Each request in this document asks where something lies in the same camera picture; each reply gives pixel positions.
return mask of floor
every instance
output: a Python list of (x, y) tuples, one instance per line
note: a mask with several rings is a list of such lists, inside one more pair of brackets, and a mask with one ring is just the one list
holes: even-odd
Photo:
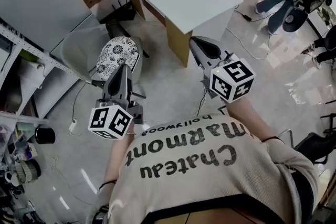
[[(254, 13), (257, 1), (244, 0), (238, 10), (257, 19)], [(229, 31), (225, 31), (222, 41), (229, 51), (245, 58), (257, 73), (249, 94), (255, 109), (277, 133), (292, 129), (297, 144), (310, 132), (322, 133), (326, 123), (319, 117), (334, 108), (324, 105), (335, 99), (330, 65), (323, 63), (318, 70), (310, 56), (300, 54), (317, 38), (308, 23), (297, 33), (280, 30), (270, 40), (266, 23), (266, 19), (249, 23), (234, 13), (228, 25), (256, 58), (266, 56), (269, 41), (266, 60), (253, 59)], [(137, 16), (123, 26), (132, 35), (141, 37), (144, 49), (150, 54), (149, 59), (144, 59), (138, 88), (147, 95), (141, 101), (144, 125), (136, 130), (192, 117), (203, 97), (199, 82), (202, 71), (194, 59), (189, 59), (188, 68), (182, 67), (167, 46), (165, 28), (157, 21), (144, 22)], [(72, 105), (82, 85), (77, 83), (49, 114), (57, 139), (53, 145), (37, 148), (42, 176), (25, 186), (27, 197), (47, 223), (85, 222), (109, 157), (112, 142), (87, 131), (89, 113), (100, 98), (99, 89), (85, 86), (80, 92), (75, 106), (78, 125), (73, 135), (69, 133)], [(207, 98), (200, 114), (218, 113), (220, 106), (219, 99)], [(330, 157), (327, 167), (333, 169), (335, 160), (335, 155)]]

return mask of white cube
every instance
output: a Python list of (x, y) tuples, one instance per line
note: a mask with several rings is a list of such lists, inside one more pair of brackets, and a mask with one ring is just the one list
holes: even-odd
[(256, 74), (245, 59), (211, 70), (210, 89), (231, 103), (246, 95)]
[(123, 139), (132, 120), (119, 105), (101, 106), (91, 110), (88, 129), (105, 139)]

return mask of black cylindrical container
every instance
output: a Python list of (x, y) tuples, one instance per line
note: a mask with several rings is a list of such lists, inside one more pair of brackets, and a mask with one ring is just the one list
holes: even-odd
[(56, 140), (55, 132), (52, 128), (36, 128), (35, 139), (38, 144), (54, 144)]

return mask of black pants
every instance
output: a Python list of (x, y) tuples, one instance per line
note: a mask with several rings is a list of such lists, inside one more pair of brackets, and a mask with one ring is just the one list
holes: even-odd
[[(315, 48), (321, 48), (321, 47), (325, 47), (324, 45), (324, 38), (320, 38), (314, 41), (315, 44)], [(336, 58), (336, 49), (332, 50), (332, 51), (325, 51), (321, 54), (319, 54), (316, 58), (317, 62), (322, 62), (322, 61), (327, 61), (330, 59)]]

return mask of black and white floral cushion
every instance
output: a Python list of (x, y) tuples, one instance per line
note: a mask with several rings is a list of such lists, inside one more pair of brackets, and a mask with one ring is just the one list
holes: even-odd
[(106, 81), (113, 71), (123, 63), (126, 63), (133, 72), (138, 57), (138, 47), (131, 38), (112, 38), (101, 50), (97, 61), (99, 78)]

